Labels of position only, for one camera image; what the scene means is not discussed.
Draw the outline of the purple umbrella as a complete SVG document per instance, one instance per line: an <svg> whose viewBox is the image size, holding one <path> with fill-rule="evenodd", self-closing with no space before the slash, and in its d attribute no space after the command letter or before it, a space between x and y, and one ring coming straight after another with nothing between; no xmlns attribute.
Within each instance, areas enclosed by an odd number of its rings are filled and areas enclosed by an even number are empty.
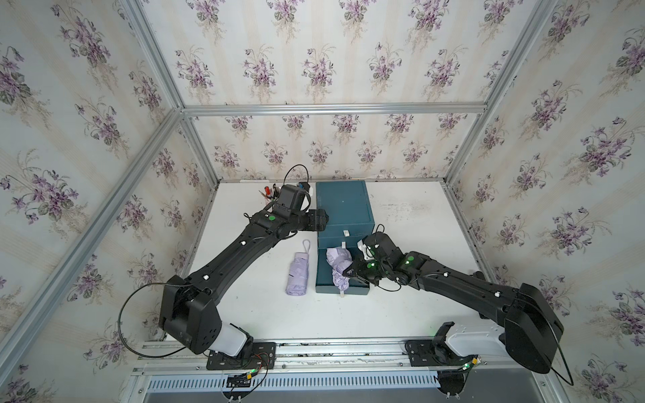
<svg viewBox="0 0 645 403"><path fill-rule="evenodd" d="M307 293L311 242L303 240L302 247L302 251L294 254L289 266L286 294L290 297L303 297Z"/></svg>
<svg viewBox="0 0 645 403"><path fill-rule="evenodd" d="M326 260L332 268L332 279L334 285L338 288L339 293L344 293L349 289L349 277L344 276L344 271L352 264L352 256L349 250L345 248L329 248L326 251Z"/></svg>

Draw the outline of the teal drawer cabinet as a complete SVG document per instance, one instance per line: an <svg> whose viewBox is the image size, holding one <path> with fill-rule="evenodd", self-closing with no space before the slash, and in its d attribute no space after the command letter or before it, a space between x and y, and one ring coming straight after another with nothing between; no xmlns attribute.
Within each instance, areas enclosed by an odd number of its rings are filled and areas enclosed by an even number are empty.
<svg viewBox="0 0 645 403"><path fill-rule="evenodd" d="M361 256L357 243L375 228L370 196L364 181L326 181L315 186L316 206L326 211L326 229L317 235L318 294L341 294L334 284L333 268L327 250L343 247L351 258Z"/></svg>

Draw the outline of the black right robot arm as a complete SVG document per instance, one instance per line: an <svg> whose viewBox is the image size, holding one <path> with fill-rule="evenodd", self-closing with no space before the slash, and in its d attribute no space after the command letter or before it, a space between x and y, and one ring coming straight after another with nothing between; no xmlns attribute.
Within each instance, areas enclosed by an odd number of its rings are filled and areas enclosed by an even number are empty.
<svg viewBox="0 0 645 403"><path fill-rule="evenodd" d="M534 373L555 372L556 355L564 357L560 346L564 325L535 286L498 285L417 251L404 253L383 232L364 237L359 250L360 255L343 269L342 276L375 286L386 278L478 312L503 328L502 345L510 358Z"/></svg>

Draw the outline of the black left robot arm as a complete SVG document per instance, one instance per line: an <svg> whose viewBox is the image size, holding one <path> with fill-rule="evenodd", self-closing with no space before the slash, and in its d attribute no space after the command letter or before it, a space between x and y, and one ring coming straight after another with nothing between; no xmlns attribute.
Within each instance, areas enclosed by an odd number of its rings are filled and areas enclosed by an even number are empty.
<svg viewBox="0 0 645 403"><path fill-rule="evenodd" d="M225 325L218 304L238 278L263 254L299 232L322 232L329 222L323 209L311 208L307 182L285 184L279 196L248 215L241 234L219 255L187 277L174 275L163 287L158 326L183 349L234 358L250 353L251 336Z"/></svg>

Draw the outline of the aluminium rail beam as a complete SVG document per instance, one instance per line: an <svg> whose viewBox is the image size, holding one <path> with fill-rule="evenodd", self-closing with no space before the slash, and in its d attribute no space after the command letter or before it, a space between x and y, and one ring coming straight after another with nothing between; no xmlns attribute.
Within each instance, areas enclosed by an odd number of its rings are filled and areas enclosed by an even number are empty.
<svg viewBox="0 0 645 403"><path fill-rule="evenodd" d="M415 369L401 338L274 339L270 374ZM208 357L186 350L162 359L137 358L135 375L205 374Z"/></svg>

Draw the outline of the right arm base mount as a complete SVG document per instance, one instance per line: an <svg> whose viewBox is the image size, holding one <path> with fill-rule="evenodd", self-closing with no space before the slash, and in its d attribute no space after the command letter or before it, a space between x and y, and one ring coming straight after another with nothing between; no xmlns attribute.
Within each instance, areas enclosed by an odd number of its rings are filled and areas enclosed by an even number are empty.
<svg viewBox="0 0 645 403"><path fill-rule="evenodd" d="M447 344L448 331L454 322L444 322L432 339L408 340L404 348L411 367L448 366L468 370L480 363L476 354L460 356Z"/></svg>

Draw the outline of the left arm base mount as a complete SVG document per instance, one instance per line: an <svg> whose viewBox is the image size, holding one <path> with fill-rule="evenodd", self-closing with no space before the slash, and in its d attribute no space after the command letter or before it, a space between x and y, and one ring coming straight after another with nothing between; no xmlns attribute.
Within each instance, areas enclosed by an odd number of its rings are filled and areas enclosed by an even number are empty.
<svg viewBox="0 0 645 403"><path fill-rule="evenodd" d="M274 342L247 342L236 356L210 350L206 369L273 369L275 367L276 347L277 344Z"/></svg>

